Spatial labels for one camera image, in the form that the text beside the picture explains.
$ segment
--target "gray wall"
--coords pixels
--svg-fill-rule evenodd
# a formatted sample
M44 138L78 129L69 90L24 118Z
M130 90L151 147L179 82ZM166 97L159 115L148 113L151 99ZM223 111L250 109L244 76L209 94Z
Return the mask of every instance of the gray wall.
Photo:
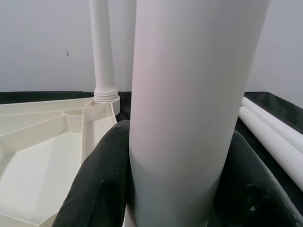
M303 1L272 0L247 83L303 108Z
M136 0L109 2L115 81L118 90L128 91ZM1 0L0 91L93 91L88 4L88 0Z

